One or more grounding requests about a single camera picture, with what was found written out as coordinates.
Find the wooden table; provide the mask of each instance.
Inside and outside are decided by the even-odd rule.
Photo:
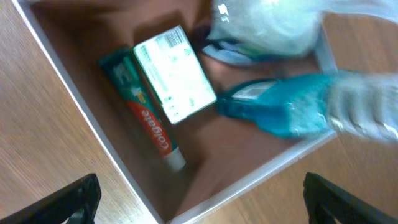
[[[398,27],[331,17],[340,68],[398,69]],[[0,1],[0,218],[95,172],[98,223],[150,223],[10,1]],[[203,223],[306,223],[302,191],[316,172],[398,218],[398,150],[338,138],[205,217]]]

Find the blue bottle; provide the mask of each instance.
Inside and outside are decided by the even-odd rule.
[[[330,130],[327,93],[335,76],[319,73],[287,80],[242,83],[218,97],[220,114],[255,122],[265,132],[299,138]]]

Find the wood grain surface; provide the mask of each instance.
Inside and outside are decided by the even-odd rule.
[[[326,27],[340,68],[397,70],[398,27],[339,17]],[[397,161],[397,146],[341,137],[201,222],[306,223],[306,172],[398,218]],[[11,2],[0,0],[0,218],[90,172],[103,191],[97,223],[150,222]]]

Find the white label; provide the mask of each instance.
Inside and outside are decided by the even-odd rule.
[[[135,46],[134,53],[172,124],[216,101],[181,26]]]
[[[232,97],[239,100],[255,100],[276,83],[276,81],[272,81],[249,85],[237,91]]]

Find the black object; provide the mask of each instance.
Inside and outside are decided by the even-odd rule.
[[[323,177],[307,173],[304,180],[304,200],[310,224],[398,223]]]
[[[100,199],[97,176],[89,174],[0,220],[0,224],[61,224],[66,219],[67,224],[94,224]]]

